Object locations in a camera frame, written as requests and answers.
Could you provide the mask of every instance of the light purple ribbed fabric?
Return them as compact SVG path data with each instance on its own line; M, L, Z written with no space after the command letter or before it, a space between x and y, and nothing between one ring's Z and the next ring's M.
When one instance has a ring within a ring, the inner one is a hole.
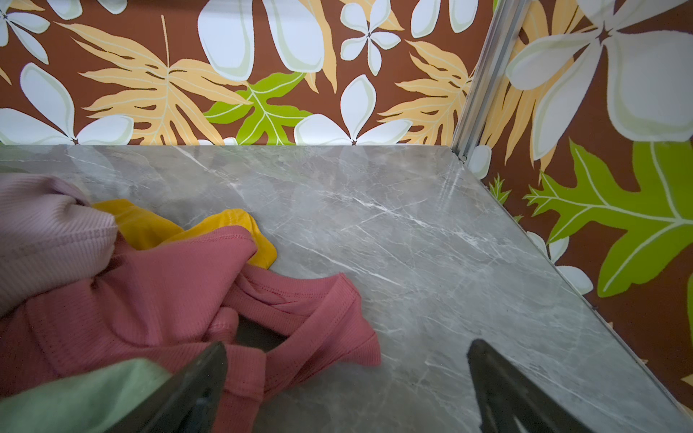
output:
M113 253L113 215L89 207L57 177L0 175L0 317L28 298L101 272Z

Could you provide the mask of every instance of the yellow fabric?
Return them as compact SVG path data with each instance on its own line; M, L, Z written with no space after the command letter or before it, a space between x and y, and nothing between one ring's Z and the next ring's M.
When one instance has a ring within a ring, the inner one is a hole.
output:
M192 229L183 230L156 213L135 206L125 199L96 203L95 209L108 212L116 218L118 230L135 249L150 249L177 240L202 236L226 226L242 226L250 232L258 251L248 260L250 265L268 269L277 259L277 249L260 232L255 219L242 209L227 209L205 218Z

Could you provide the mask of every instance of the gray marble tabletop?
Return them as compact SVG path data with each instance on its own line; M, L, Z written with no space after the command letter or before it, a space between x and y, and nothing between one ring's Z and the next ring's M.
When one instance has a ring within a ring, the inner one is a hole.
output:
M273 271L355 283L383 365L283 392L255 432L479 432L475 338L596 432L693 431L448 148L0 146L0 171L57 175L185 228L242 208L277 246Z

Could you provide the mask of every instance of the pile of clothes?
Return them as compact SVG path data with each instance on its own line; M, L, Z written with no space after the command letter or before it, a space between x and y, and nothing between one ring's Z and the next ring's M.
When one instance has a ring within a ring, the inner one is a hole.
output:
M276 258L239 209L185 231L127 200L90 206L55 177L0 175L0 419L102 432L223 342L214 431L250 432L262 402L330 365L379 365L352 282L280 276L267 270ZM241 346L239 317L286 340Z

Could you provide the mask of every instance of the pink garment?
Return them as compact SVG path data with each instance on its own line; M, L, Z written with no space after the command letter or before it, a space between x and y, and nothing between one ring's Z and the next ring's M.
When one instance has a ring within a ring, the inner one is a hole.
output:
M171 372L211 341L229 370L216 432L250 432L264 400L337 361L380 364L349 279L298 280L245 262L242 227L135 251L119 237L107 269L33 297L0 320L0 396L145 357ZM287 336L274 350L234 344L238 315Z
M101 272L113 253L113 215L46 175L0 175L0 317L35 294Z

